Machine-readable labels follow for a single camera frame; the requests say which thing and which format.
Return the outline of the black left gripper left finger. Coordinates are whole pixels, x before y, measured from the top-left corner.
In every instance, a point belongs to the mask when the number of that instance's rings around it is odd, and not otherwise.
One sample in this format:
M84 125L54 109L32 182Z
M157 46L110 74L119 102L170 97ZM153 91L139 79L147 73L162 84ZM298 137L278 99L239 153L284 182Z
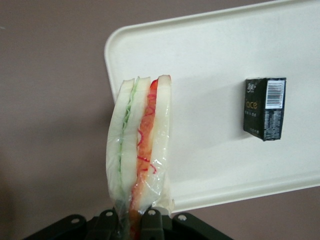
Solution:
M118 215L114 209L103 211L97 221L97 232L99 240L113 240L118 227Z

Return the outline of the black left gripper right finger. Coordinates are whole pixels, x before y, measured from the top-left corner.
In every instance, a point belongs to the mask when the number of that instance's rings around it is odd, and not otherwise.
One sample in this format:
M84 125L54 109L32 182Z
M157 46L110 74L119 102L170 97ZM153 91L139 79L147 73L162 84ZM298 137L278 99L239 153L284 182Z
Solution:
M141 218L141 240L162 240L163 223L161 213L154 209L148 209Z

